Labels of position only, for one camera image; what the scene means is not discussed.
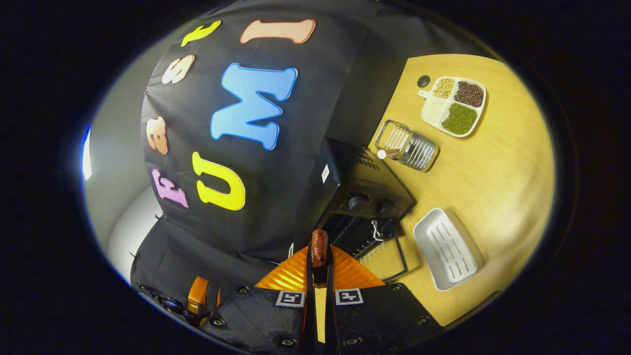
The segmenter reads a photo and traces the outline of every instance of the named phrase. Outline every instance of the wooden table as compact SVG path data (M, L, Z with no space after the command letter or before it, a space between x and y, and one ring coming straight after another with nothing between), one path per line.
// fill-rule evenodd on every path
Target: wooden table
M433 79L440 76L469 78L485 86L487 102L472 134L456 138L423 121L425 99L418 95L416 84L422 75L432 79L423 90L431 89ZM555 187L550 134L534 98L507 65L460 54L408 59L381 124L388 119L440 147L428 172L390 159L386 164L416 199L401 220L400 242L408 266L418 269L400 282L441 325L447 325L506 288L536 249L548 223ZM374 153L376 135L370 142ZM412 235L416 223L435 207L456 214L485 260L476 275L444 292L434 287ZM375 257L364 264L376 270L386 262Z

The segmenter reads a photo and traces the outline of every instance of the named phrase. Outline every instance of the white label sticker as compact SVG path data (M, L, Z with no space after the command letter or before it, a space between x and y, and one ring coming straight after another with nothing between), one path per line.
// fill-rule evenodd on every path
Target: white label sticker
M322 171L322 184L324 184L328 176L329 176L329 164L326 164L324 166L324 170Z

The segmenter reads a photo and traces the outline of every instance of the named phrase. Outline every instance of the black fabric backdrop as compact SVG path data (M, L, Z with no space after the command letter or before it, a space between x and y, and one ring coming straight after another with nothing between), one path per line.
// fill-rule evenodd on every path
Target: black fabric backdrop
M303 44L288 39L239 42L243 30L255 20L308 18L315 20L315 29ZM221 25L213 33L180 46L185 34L216 20ZM294 213L323 139L328 136L367 146L406 60L445 53L492 57L461 35L376 1L252 0L201 18L170 46L146 89L140 138L148 176L167 219L157 223L140 246L132 282L143 282L181 300L186 299L196 276L224 290L256 283L276 266L271 262L279 263L287 256ZM167 66L188 54L194 54L195 60L186 77L176 84L162 84ZM282 115L257 122L279 125L273 150L245 138L210 137L211 115L239 101L221 87L231 63L298 70L288 99L278 102L269 97L283 110ZM146 139L147 120L158 116L167 125L165 155L152 150ZM198 180L224 193L229 188L216 177L196 175L193 152L240 176L246 190L241 210L226 210L199 199ZM188 209L158 196L153 169L171 180L175 189L185 191Z

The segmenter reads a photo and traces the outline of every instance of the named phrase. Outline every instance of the handle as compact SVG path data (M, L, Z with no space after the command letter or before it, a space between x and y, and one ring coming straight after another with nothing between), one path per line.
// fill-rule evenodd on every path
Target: handle
M389 150L383 150L380 149L377 152L377 158L384 160L385 158L393 158L396 157L397 155L399 155L400 150L399 149L389 149Z
M420 97L424 97L424 98L426 98L426 99L427 99L429 96L432 96L432 95L430 94L430 92L429 92L429 91L419 90L419 91L418 91L418 96L420 96Z

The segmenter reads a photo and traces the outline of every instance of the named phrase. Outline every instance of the foam letter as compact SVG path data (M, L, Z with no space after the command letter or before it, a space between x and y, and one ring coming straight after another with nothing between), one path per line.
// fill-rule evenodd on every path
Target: foam letter
M164 75L162 75L162 83L168 84L172 82L175 84L180 82L184 79L186 73L189 72L194 59L195 56L189 54L184 58L178 58L171 62L171 64L168 65L167 70L164 72Z
M189 208L189 202L186 200L184 190L173 190L175 184L167 179L160 178L160 171L156 169L151 171L151 175L153 175L153 182L156 184L156 189L158 190L158 196L160 196L160 198L168 198L169 200L181 204L184 208Z
M216 111L210 119L210 135L218 140L222 135L232 135L259 141L266 150L272 150L278 139L278 125L252 124L283 113L278 106L265 99L259 92L270 93L278 101L285 101L292 92L298 77L295 68L283 71L242 68L237 63L228 66L221 78L221 85L240 102Z
M245 28L239 42L246 43L255 38L286 38L300 44L309 39L315 27L314 20L266 23L256 20Z
M162 117L151 118L147 121L147 140L151 149L157 148L160 153L166 154L168 150L166 134L167 126Z
M194 40L202 39L205 36L213 33L217 29L217 27L219 27L219 25L221 25L221 21L213 22L213 24L210 25L210 27L208 27L208 28L203 28L204 25L201 25L200 27L195 28L195 31L193 31L193 32L187 34L186 36L184 36L184 38L182 39L181 47L184 47L188 42L192 42Z
M198 180L198 195L203 203L210 202L231 211L238 211L245 205L245 187L237 173L223 165L202 159L197 152L193 152L193 170L197 175L204 173L225 180L230 186L230 193L220 193Z

